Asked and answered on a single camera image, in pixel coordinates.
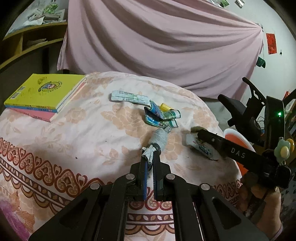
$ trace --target hand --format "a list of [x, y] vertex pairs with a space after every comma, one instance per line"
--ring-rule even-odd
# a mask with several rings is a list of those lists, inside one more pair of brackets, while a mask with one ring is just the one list
[[[262, 187], [258, 184], [255, 184], [251, 187], [251, 192], [257, 198], [263, 198], [267, 188]], [[246, 186], [242, 185], [239, 189], [239, 200], [237, 202], [237, 209], [241, 212], [244, 212], [248, 208], [250, 201], [248, 189]], [[281, 228], [281, 220], [279, 218], [281, 211], [281, 193], [279, 188], [276, 187], [275, 190], [270, 190], [265, 197], [264, 201], [266, 202], [262, 216], [256, 226], [263, 232], [265, 235], [272, 239], [276, 233]]]

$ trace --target pink book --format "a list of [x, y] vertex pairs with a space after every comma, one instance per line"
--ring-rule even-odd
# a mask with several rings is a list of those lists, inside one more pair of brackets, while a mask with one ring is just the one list
[[[86, 81], [82, 82], [81, 85], [78, 87], [76, 92], [71, 96], [71, 98], [68, 100], [67, 104], [79, 93], [79, 91], [83, 88], [83, 86], [86, 84]], [[38, 110], [26, 110], [26, 109], [17, 109], [17, 108], [11, 108], [12, 110], [15, 110], [19, 113], [31, 116], [33, 118], [52, 122], [58, 115], [58, 113], [54, 112], [47, 112], [47, 111], [38, 111]]]

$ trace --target red poster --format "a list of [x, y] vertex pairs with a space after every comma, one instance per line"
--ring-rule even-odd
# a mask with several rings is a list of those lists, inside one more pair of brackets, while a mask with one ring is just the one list
[[268, 54], [276, 53], [276, 36], [274, 34], [266, 34]]

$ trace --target pink curtain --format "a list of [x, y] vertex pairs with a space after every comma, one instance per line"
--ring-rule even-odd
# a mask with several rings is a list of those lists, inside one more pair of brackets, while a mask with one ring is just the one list
[[119, 71], [240, 98], [262, 29], [204, 0], [70, 0], [59, 69]]

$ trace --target stack of books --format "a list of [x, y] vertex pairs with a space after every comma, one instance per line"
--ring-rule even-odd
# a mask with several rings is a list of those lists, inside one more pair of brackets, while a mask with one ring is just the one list
[[32, 74], [5, 102], [7, 108], [51, 122], [86, 84], [78, 74]]

